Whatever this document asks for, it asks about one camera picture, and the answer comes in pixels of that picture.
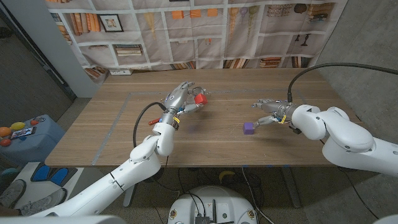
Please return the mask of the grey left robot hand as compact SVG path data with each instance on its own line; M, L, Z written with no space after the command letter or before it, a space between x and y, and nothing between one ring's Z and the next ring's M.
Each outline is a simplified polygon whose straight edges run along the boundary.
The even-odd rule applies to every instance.
M204 103L196 103L195 97L199 94L204 95L206 90L200 86L190 88L194 84L194 82L182 82L171 91L164 101L164 113L171 115L189 114L203 107Z

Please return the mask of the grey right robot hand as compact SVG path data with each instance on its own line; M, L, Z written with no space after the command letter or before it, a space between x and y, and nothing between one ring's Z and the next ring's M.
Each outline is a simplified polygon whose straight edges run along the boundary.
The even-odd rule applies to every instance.
M262 125L268 125L273 122L291 121L293 112L297 109L297 105L283 100L260 99L251 105L253 108L260 108L265 113L269 114L266 117L259 118L253 123L253 128L256 129Z

